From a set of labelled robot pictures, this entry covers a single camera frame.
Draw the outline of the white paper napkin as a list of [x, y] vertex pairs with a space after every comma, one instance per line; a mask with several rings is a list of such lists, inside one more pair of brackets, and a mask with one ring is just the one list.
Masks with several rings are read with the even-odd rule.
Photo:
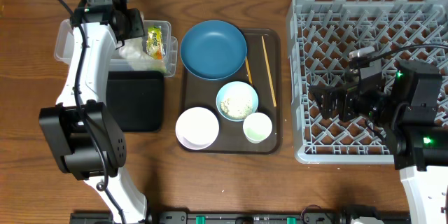
[[133, 38], [125, 41], [125, 45], [118, 50], [120, 58], [124, 59], [134, 71], [160, 71], [166, 73], [163, 60], [156, 60], [144, 52], [142, 38]]

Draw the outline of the green orange snack wrapper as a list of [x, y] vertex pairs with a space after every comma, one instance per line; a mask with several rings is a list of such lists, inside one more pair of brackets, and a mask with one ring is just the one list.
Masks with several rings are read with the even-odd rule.
[[147, 29], [146, 52], [154, 60], [161, 60], [164, 56], [162, 28], [152, 26]]

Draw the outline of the white plastic cup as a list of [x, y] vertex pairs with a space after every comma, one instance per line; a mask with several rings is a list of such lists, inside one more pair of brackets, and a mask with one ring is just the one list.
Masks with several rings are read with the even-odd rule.
[[243, 122], [244, 135], [253, 144], [266, 140], [272, 128], [271, 119], [264, 113], [252, 113]]

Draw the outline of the rice food waste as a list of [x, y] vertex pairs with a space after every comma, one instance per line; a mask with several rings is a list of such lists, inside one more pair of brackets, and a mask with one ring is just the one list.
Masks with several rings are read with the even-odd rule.
[[244, 120], [253, 112], [252, 101], [242, 98], [227, 98], [220, 103], [220, 109], [231, 120]]

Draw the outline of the blue round plate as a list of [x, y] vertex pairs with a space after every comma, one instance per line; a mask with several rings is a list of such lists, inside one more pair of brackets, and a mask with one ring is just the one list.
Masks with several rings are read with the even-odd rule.
[[188, 72], [208, 81], [238, 72], [248, 46], [241, 30], [229, 22], [207, 20], [191, 27], [182, 39], [181, 61]]

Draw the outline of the light blue bowl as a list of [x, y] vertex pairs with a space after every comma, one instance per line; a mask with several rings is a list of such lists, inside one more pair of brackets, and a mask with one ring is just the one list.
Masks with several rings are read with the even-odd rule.
[[216, 96], [216, 107], [219, 113], [225, 118], [233, 122], [241, 122], [244, 120], [231, 120], [227, 118], [220, 109], [220, 104], [223, 100], [227, 98], [242, 98], [248, 99], [252, 101], [253, 112], [255, 113], [258, 110], [259, 99], [258, 94], [255, 89], [249, 85], [248, 83], [241, 81], [233, 81], [225, 84], [219, 91]]

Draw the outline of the white pink shallow bowl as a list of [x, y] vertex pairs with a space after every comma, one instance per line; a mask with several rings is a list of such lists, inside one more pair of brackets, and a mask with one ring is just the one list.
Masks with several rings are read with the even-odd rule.
[[183, 147], [196, 151], [209, 147], [217, 139], [219, 129], [213, 112], [207, 108], [193, 107], [178, 117], [175, 133]]

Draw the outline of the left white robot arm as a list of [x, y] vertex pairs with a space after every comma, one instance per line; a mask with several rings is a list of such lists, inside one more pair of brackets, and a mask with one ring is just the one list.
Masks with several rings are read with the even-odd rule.
[[106, 106], [111, 57], [127, 40], [144, 36], [140, 12], [127, 0], [80, 0], [68, 12], [69, 72], [55, 105], [40, 110], [39, 125], [59, 169], [93, 188], [113, 223], [150, 223], [146, 196], [125, 167], [123, 131]]

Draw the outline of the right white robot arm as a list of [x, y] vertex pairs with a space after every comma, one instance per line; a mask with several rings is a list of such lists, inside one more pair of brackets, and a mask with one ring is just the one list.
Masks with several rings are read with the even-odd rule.
[[325, 119], [358, 116], [393, 155], [405, 189], [412, 223], [447, 222], [447, 129], [435, 124], [442, 86], [439, 69], [419, 61], [400, 62], [391, 92], [383, 91], [382, 63], [351, 62], [341, 86], [309, 87]]

